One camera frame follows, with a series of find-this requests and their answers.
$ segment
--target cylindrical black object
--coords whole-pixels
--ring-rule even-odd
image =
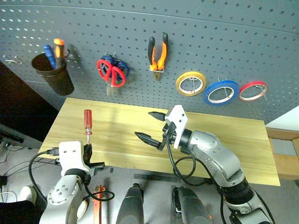
[[[31,64],[58,95],[65,96],[74,91],[74,85],[66,69],[65,61],[62,67],[54,70],[47,56],[40,54],[33,58]]]

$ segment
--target gray pegboard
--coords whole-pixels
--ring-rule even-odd
[[[74,54],[68,71],[75,86],[70,97],[265,120],[266,123],[299,104],[298,1],[2,1],[2,55],[17,55],[22,65],[7,64],[31,88],[59,109],[58,96],[31,67],[43,44],[64,39]],[[165,73],[160,82],[148,70],[150,36],[170,40]],[[115,52],[132,69],[128,82],[112,96],[100,78],[96,62],[104,51]],[[202,93],[180,95],[179,75],[202,72],[207,86],[217,79],[240,86],[265,81],[267,100],[206,105]]]

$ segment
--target white sneaker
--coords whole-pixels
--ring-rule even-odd
[[[36,190],[31,186],[25,186],[20,191],[20,201],[31,201],[34,205],[36,204],[37,193]]]
[[[77,211],[77,220],[80,220],[83,215],[85,214],[86,210],[88,207],[88,203],[86,201],[86,199],[80,204],[78,211]]]

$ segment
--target blue tape roll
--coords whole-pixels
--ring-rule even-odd
[[[221,100],[211,100],[209,99],[209,95],[216,89],[227,87],[232,89],[233,91],[231,94]],[[234,99],[238,98],[238,95],[240,94],[240,87],[238,83],[230,80],[221,81],[218,83],[214,83],[213,85],[207,87],[204,91],[203,99],[206,104],[212,105],[212,106],[222,106],[229,104]]]

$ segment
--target red tape roll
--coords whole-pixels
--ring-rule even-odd
[[[259,87],[263,87],[263,89],[261,90],[261,92],[259,94],[257,94],[256,96],[253,96],[253,97],[242,97],[242,93],[247,90],[248,88],[250,87],[253,87],[253,86],[259,86]],[[239,98],[240,100],[242,101],[255,101],[255,100],[258,100],[259,98],[263,97],[266,92],[268,91],[268,87],[267,87],[267,84],[263,81],[254,81],[254,82],[251,82],[251,83],[248,83],[246,85],[244,85],[241,89],[240,89],[240,94],[239,94]]]

